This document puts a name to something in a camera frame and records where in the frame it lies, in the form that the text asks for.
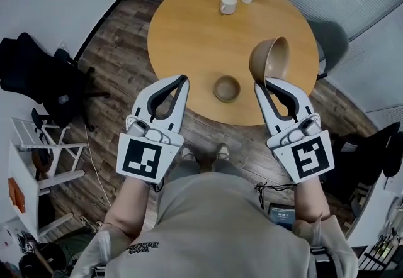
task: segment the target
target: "white cable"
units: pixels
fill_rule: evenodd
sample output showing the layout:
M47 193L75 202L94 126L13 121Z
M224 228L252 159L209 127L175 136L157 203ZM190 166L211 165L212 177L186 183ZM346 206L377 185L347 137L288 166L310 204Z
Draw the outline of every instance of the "white cable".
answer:
M99 179L98 171L96 170L96 167L95 167L95 165L94 165L93 154L91 153L91 147L89 146L89 140L88 140L88 133L87 133L87 127L86 127L86 125L84 125L84 129L86 130L87 146L88 146L88 150L89 150L89 157L91 158L91 163L93 164L93 167L94 167L94 170L95 170L95 174L96 174L96 176L97 176L97 178L98 178L98 182L99 182L100 186L102 187L103 194L105 195L106 200L108 201L109 205L112 206L112 204L109 202L108 196L106 196L106 192L105 192L105 190L104 190L104 188L103 188L103 186L102 186L101 180Z

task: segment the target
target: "brown bowl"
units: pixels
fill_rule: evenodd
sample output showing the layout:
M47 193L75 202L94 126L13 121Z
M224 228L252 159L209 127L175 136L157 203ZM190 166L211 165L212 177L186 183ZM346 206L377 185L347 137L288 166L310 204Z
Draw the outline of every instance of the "brown bowl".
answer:
M218 78L213 86L213 92L218 100L224 103L231 103L237 99L241 91L239 82L230 75L223 75Z
M249 58L249 70L253 79L263 83L265 77L285 79L289 54L287 39L282 36L260 42Z

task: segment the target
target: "gray chair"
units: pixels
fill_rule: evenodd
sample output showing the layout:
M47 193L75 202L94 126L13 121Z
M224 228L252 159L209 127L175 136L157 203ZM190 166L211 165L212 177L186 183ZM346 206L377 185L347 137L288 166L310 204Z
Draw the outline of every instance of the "gray chair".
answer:
M308 21L314 33L319 51L319 62L326 59L326 66L316 80L327 77L348 50L348 37L343 28L332 21Z

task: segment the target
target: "round wooden table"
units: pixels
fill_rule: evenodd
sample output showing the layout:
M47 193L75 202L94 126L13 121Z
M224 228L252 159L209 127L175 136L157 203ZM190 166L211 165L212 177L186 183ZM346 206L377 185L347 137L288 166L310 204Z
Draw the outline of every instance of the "round wooden table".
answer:
M287 0L238 0L232 15L221 15L220 0L165 0L152 18L148 51L158 78L184 74L189 77L187 107L211 120L231 125L264 123L254 81L249 72L252 49L266 39L284 36L290 45L287 81L312 91L319 69L316 42L299 10ZM215 81L235 77L239 97L219 101ZM280 102L281 113L287 110Z

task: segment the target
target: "white mug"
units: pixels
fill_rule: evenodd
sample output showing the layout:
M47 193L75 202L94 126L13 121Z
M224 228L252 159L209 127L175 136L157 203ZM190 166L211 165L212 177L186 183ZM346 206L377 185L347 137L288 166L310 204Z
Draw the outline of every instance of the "white mug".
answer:
M235 6L237 4L237 0L221 0L220 2L220 12L222 14L230 15L235 12Z

